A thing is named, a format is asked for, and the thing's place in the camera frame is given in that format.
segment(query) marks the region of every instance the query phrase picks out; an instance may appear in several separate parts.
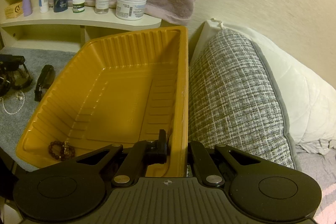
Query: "gray carpet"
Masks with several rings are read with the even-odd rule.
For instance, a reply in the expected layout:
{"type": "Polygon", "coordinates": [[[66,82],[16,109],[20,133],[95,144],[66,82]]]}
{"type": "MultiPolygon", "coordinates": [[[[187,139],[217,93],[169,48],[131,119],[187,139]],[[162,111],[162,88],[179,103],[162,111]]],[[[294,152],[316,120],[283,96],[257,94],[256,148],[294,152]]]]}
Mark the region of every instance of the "gray carpet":
{"type": "MultiPolygon", "coordinates": [[[[38,102],[34,101],[36,81],[44,65],[52,65],[55,69],[56,75],[58,75],[75,53],[12,47],[5,47],[0,50],[0,53],[23,55],[26,59],[26,67],[33,78],[31,85],[27,89],[23,90],[26,100],[24,106],[18,113],[13,115],[7,114],[3,109],[2,100],[0,101],[0,147],[23,169],[33,171],[36,170],[36,167],[19,159],[16,156],[15,149],[27,122],[38,105],[38,102]]],[[[10,113],[18,110],[22,104],[21,101],[16,99],[16,92],[17,91],[10,90],[4,96],[6,110],[10,113]]]]}

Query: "ribbed gray panel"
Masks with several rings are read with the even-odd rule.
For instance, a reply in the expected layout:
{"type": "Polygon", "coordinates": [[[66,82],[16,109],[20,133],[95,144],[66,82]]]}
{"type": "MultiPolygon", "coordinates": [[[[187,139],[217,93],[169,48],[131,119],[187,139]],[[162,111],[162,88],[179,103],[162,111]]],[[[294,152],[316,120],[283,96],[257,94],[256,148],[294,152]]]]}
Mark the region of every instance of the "ribbed gray panel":
{"type": "MultiPolygon", "coordinates": [[[[140,178],[135,186],[114,190],[98,210],[71,223],[259,224],[261,222],[248,218],[236,210],[223,191],[203,187],[196,178],[140,178]]],[[[314,224],[314,222],[305,220],[302,224],[314,224]]]]}

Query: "yellow box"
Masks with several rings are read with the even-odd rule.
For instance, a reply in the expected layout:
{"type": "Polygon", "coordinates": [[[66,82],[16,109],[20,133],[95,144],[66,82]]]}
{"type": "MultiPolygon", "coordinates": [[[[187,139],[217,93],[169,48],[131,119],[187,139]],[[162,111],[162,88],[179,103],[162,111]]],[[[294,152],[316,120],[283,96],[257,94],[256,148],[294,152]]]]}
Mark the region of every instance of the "yellow box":
{"type": "Polygon", "coordinates": [[[16,18],[23,13],[22,10],[22,1],[14,3],[7,8],[5,8],[5,17],[6,19],[16,18]]]}
{"type": "Polygon", "coordinates": [[[167,133],[170,156],[147,176],[182,177],[188,146],[188,37],[182,26],[127,32],[87,42],[31,117],[16,154],[42,168],[58,161],[50,142],[82,155],[111,143],[132,147],[167,133]]]}

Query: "purple tube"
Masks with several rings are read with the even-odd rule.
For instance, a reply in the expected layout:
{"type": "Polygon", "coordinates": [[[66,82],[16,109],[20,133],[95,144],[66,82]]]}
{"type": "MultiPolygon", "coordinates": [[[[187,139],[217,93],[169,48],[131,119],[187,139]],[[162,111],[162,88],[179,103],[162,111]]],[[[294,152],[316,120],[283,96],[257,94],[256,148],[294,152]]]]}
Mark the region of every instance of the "purple tube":
{"type": "Polygon", "coordinates": [[[32,4],[30,0],[22,0],[22,9],[25,17],[32,14],[32,4]]]}

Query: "white quilted cushion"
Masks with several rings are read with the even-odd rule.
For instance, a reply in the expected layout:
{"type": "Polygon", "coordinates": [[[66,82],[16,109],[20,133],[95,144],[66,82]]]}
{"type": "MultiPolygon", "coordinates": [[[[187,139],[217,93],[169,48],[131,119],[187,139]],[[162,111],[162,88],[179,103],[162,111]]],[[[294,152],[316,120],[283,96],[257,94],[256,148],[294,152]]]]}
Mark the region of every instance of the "white quilted cushion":
{"type": "Polygon", "coordinates": [[[325,154],[336,140],[336,90],[311,69],[281,50],[270,39],[245,27],[224,24],[256,42],[273,72],[286,105],[290,135],[297,144],[315,142],[325,154]]]}

